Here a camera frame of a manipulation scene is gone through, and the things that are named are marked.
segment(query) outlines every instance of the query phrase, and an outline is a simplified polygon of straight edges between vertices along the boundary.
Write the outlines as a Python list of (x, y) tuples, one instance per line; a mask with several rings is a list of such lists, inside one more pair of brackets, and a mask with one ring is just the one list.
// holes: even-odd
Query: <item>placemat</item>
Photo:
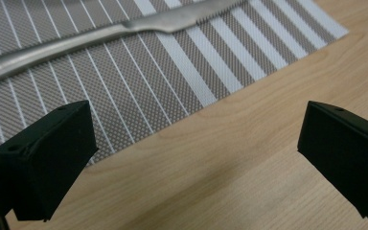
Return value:
[[(0, 0), (0, 55), (192, 0)], [(174, 34), (141, 33), (0, 82), (0, 144), (54, 108), (89, 100), (106, 158), (341, 38), (311, 0), (249, 0)]]

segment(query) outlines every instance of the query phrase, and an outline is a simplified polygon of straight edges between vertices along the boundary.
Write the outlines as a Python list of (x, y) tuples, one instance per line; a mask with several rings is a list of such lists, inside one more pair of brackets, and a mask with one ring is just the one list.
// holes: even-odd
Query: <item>table surface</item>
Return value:
[(368, 229), (297, 151), (308, 101), (368, 120), (368, 1), (317, 0), (330, 46), (85, 169), (49, 222), (11, 229)]

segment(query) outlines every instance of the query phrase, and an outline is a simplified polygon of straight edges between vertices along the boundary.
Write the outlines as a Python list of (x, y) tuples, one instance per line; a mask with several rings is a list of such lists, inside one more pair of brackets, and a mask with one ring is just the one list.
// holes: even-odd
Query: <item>knife blade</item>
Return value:
[(229, 11), (245, 1), (205, 0), (8, 53), (0, 56), (0, 81), (39, 63), (123, 36), (144, 31), (166, 34), (181, 31)]

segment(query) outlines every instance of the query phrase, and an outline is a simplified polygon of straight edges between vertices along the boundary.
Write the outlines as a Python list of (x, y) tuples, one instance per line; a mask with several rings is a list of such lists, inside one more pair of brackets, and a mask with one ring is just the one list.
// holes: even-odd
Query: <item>wooden table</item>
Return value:
[(297, 152), (309, 100), (368, 120), (368, 1), (317, 0), (350, 33), (84, 170), (53, 219), (11, 229), (368, 229)]

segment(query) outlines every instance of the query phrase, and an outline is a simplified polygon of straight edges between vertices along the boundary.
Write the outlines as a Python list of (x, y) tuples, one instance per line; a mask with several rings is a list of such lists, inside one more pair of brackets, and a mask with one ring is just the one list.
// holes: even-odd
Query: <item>silver knife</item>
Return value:
[(177, 32), (237, 7), (244, 1), (205, 0), (15, 51), (0, 56), (0, 81), (39, 63), (126, 35), (144, 31)]

